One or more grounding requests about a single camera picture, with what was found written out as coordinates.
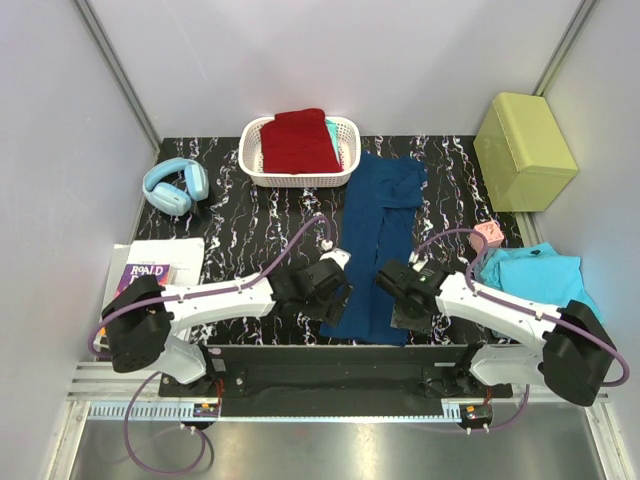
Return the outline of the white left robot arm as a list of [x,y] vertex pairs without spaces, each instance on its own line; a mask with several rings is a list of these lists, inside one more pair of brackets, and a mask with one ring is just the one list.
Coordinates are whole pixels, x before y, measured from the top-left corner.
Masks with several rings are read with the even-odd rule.
[[348,253],[333,250],[310,265],[191,287],[164,286],[155,276],[143,275],[102,311],[112,368],[120,374],[155,370],[193,395],[206,395],[216,382],[213,361],[206,348],[182,339],[182,332],[272,313],[335,325],[352,291],[345,274],[348,262]]

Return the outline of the navy blue t shirt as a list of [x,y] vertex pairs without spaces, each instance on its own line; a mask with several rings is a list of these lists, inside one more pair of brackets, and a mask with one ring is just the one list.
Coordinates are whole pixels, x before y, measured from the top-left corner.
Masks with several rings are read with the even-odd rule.
[[391,326],[394,298],[375,284],[375,277],[390,260],[408,263],[426,181],[425,165],[418,160],[361,154],[347,183],[340,234],[340,247],[351,254],[345,272],[353,290],[338,325],[323,324],[322,336],[406,344],[408,331]]

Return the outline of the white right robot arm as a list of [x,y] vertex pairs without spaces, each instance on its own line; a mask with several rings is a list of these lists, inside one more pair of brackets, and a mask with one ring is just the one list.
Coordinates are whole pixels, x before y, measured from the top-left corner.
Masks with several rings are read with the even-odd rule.
[[442,314],[501,333],[510,345],[487,344],[454,371],[454,384],[476,396],[499,384],[544,385],[574,405],[592,405],[616,348],[591,308],[536,303],[479,285],[462,272],[389,261],[376,283],[396,300],[404,321]]

